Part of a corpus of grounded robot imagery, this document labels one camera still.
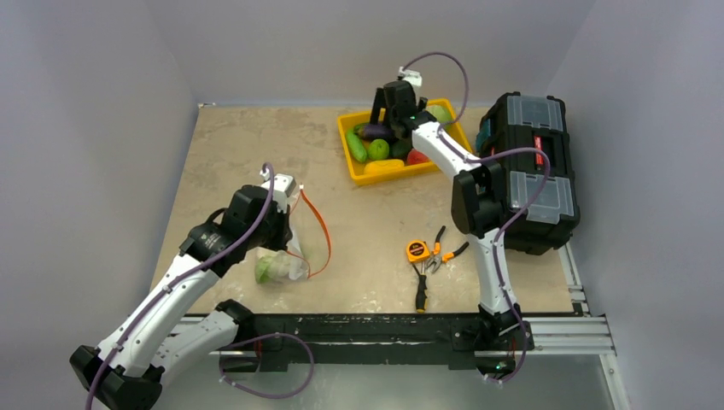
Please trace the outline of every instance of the beige tabletop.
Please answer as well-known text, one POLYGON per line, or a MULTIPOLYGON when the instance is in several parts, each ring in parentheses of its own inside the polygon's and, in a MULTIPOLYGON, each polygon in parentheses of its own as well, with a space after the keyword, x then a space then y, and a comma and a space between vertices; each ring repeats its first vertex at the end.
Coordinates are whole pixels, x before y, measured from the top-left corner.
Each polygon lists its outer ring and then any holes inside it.
MULTIPOLYGON (((202 108, 173 204, 153 285, 168 268, 189 229, 228 205, 245 184, 260 184, 269 161, 294 176, 319 209, 332 239, 329 266, 309 280, 257 284, 256 251, 234 266, 190 310, 208 313, 236 299, 255 313, 411 313, 417 276, 404 248, 428 243, 448 227, 443 252, 464 240, 450 216, 451 183, 442 173, 358 187, 349 178, 336 117, 364 108, 202 108)), ((484 108, 470 108, 461 123, 472 141, 484 108)), ((292 225, 312 269, 324 264, 324 234, 300 205, 292 225)), ((513 289, 524 312, 570 312, 557 251, 542 256, 506 251, 513 289)), ((476 312, 478 276, 471 252, 428 278, 430 313, 476 312)))

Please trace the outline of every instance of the yellow tape measure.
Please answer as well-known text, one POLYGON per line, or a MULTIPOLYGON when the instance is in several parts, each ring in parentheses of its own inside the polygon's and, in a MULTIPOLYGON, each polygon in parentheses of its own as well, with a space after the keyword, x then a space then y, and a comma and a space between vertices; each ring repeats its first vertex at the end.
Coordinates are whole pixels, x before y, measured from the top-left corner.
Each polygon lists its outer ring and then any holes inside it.
POLYGON ((426 261, 429 258, 428 245, 423 241, 412 241, 406 248, 407 259, 410 263, 426 261))

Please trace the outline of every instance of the orange string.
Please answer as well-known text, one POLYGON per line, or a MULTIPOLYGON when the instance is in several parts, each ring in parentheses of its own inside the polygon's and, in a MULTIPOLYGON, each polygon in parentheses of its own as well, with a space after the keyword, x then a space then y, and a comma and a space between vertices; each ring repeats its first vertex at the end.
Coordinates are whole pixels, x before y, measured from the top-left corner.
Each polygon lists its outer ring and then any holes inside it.
MULTIPOLYGON (((304 203, 307 204, 309 209, 312 210, 312 213, 317 218, 317 221, 319 222, 319 225, 322 226, 322 231, 324 231, 324 239, 327 241, 327 261, 324 263, 324 266, 322 266, 321 269, 317 270, 316 272, 312 273, 312 266, 309 264, 309 261, 304 259, 303 257, 296 255, 292 252, 289 252, 287 250, 287 254, 294 256, 295 258, 299 258, 304 261, 304 263, 307 264, 307 279, 311 278, 314 275, 317 275, 321 273, 327 265, 330 264, 330 260, 332 259, 332 240, 330 238, 330 231, 327 229, 327 224, 324 223, 324 219, 322 218, 322 214, 319 213, 319 211, 312 205, 312 202, 309 201, 309 198, 307 197, 307 194, 304 193, 304 190, 302 188, 299 189, 299 192, 301 194, 301 199, 304 201, 304 203)), ((292 212, 294 212, 296 208, 296 204, 299 202, 299 198, 297 198, 294 206, 289 211, 289 214, 291 215, 292 212)))

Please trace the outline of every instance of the pliers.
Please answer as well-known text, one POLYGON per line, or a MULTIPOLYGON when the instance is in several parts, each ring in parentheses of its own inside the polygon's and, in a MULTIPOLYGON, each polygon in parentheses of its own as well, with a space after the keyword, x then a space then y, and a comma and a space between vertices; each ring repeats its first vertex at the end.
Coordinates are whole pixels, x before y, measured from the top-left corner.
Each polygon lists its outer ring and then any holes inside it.
POLYGON ((435 248, 432 251, 432 257, 425 262, 425 270, 427 273, 432 274, 437 272, 438 269, 440 269, 440 265, 443 263, 447 263, 452 258, 459 256, 462 254, 470 245, 468 242, 463 243, 459 248, 454 250, 453 252, 448 252, 444 255, 440 254, 440 240, 442 239, 442 234, 445 233, 445 226, 443 225, 442 228, 440 228, 440 231, 437 232, 437 236, 435 237, 435 248))

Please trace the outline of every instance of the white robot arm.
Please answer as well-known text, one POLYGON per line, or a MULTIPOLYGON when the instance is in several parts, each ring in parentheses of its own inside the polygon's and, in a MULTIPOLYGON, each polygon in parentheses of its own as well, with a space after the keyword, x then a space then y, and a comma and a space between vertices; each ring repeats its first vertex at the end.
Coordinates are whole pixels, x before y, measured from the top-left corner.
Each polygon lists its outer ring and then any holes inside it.
POLYGON ((467 236, 480 278, 480 314, 485 342, 520 325, 520 307, 508 278, 503 250, 505 177, 496 161, 482 163, 441 129, 425 111, 427 99, 416 103, 414 89, 422 83, 419 73, 400 71, 396 81, 377 88, 370 118, 392 129, 398 139, 412 140, 452 181, 452 219, 467 236))
MULTIPOLYGON (((481 165, 460 159, 450 150, 438 137, 440 123, 429 121, 420 125, 412 131, 412 147, 430 158, 450 180, 454 180, 461 172, 474 171, 481 165)), ((449 144, 466 153, 470 159, 477 159, 474 155, 468 154, 465 149, 453 140, 447 133, 442 131, 442 138, 447 138, 449 144)), ((476 267, 480 278, 480 306, 489 314, 505 313, 510 310, 507 300, 504 298, 503 289, 500 286, 499 278, 495 272, 493 252, 498 252, 500 271, 505 281, 505 290, 511 301, 517 301, 511 281, 508 278, 508 264, 505 261, 503 248, 503 235, 498 239, 499 246, 493 246, 493 239, 498 234, 499 228, 494 227, 484 232, 482 237, 468 233, 467 239, 470 249, 475 255, 476 267)))
POLYGON ((161 281, 131 316, 97 347, 80 346, 70 362, 80 382, 112 409, 151 408, 163 385, 202 356, 230 343, 258 336, 250 311, 238 302, 221 302, 198 324, 174 337, 173 327, 191 305, 218 282, 231 266, 243 261, 257 246, 286 249, 291 239, 289 196, 295 180, 289 175, 262 173, 261 186, 244 185, 228 208, 212 213, 194 227, 180 246, 161 281), (270 206, 263 203, 271 192, 270 206), (248 239, 225 256, 225 249, 243 238, 257 224, 248 239), (197 270, 202 263, 208 267, 197 270))

